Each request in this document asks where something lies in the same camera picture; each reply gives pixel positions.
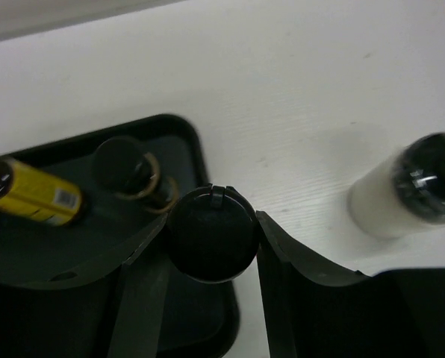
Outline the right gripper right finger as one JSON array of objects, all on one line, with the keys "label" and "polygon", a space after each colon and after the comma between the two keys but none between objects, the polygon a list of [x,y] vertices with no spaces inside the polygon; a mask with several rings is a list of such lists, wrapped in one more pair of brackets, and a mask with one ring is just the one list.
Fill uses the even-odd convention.
[{"label": "right gripper right finger", "polygon": [[257,217],[270,356],[445,357],[445,268],[369,276]]}]

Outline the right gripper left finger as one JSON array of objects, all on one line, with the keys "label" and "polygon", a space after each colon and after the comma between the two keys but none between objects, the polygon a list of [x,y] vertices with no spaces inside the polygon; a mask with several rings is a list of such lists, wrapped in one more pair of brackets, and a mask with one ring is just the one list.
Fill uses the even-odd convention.
[{"label": "right gripper left finger", "polygon": [[0,284],[0,357],[156,357],[170,263],[167,216],[114,271],[83,286]]}]

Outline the black cap spice jar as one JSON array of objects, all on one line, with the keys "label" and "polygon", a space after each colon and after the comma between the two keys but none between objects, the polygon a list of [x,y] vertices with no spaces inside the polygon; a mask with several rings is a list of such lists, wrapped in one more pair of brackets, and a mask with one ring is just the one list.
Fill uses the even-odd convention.
[{"label": "black cap spice jar", "polygon": [[99,145],[90,173],[101,189],[125,201],[139,201],[148,213],[167,213],[179,199],[177,181],[164,174],[142,141],[131,136],[114,136]]},{"label": "black cap spice jar", "polygon": [[169,258],[193,280],[233,280],[257,254],[257,226],[255,210],[234,187],[201,186],[187,193],[169,212]]}]

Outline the small yellow label bottle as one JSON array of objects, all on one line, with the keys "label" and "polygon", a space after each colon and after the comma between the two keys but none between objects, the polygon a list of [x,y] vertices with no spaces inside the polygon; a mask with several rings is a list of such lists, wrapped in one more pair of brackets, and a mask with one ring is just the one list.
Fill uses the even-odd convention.
[{"label": "small yellow label bottle", "polygon": [[12,157],[0,157],[0,212],[60,227],[78,220],[86,204],[75,184]]}]

